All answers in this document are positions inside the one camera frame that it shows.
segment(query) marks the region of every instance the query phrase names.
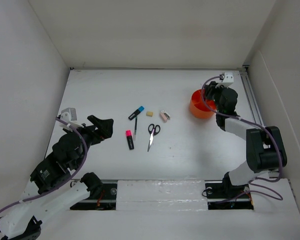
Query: blue cap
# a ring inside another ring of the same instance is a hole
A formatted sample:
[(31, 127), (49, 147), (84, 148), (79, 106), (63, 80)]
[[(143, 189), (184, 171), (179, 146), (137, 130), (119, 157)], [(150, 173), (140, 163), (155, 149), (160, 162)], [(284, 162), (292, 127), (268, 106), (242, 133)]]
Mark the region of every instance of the blue cap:
[(138, 110), (139, 110), (140, 112), (142, 112), (143, 110), (145, 110), (145, 108), (144, 108), (143, 106), (141, 106), (141, 107), (138, 108)]

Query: scissors blade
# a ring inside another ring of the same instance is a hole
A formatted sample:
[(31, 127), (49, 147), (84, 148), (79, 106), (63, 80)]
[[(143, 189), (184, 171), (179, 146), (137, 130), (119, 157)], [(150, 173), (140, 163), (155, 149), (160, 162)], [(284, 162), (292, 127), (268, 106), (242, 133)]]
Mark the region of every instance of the scissors blade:
[(151, 147), (151, 145), (152, 145), (153, 140), (154, 140), (154, 134), (151, 133), (151, 135), (150, 135), (150, 140), (149, 140), (149, 144), (148, 144), (148, 152), (149, 152), (149, 150), (150, 150), (150, 147)]

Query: scissors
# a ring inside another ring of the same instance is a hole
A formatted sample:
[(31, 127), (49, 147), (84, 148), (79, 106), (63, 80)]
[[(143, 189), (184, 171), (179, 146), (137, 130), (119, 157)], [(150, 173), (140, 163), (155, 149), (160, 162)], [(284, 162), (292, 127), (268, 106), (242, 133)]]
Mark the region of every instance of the scissors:
[(149, 140), (149, 145), (148, 145), (148, 152), (150, 150), (150, 147), (152, 145), (152, 142), (154, 141), (154, 136), (160, 133), (161, 127), (159, 125), (154, 125), (151, 123), (148, 126), (148, 132), (150, 133), (150, 140)]

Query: marker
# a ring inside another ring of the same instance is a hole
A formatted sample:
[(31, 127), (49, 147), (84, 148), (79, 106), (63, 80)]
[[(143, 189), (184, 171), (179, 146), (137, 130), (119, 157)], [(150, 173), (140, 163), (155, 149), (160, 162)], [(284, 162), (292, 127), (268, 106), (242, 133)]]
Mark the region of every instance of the marker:
[(134, 123), (133, 140), (137, 139), (137, 120), (138, 120), (138, 117), (136, 116), (135, 117), (135, 123)]
[(130, 130), (125, 131), (125, 135), (126, 135), (126, 140), (128, 141), (129, 149), (130, 150), (135, 149), (134, 141), (132, 139), (131, 131)]
[(132, 119), (134, 119), (136, 116), (139, 115), (139, 113), (141, 113), (145, 108), (143, 106), (140, 106), (137, 110), (134, 111), (134, 113), (132, 113), (128, 119), (131, 121)]

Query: scissors handle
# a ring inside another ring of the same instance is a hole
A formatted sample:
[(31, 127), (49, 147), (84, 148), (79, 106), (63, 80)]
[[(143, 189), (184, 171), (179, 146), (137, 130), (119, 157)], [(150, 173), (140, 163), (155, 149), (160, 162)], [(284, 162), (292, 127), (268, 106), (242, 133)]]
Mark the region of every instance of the scissors handle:
[(154, 125), (153, 123), (151, 123), (148, 127), (148, 132), (151, 134), (153, 132), (153, 135), (157, 135), (158, 133), (160, 133), (161, 127), (159, 125)]

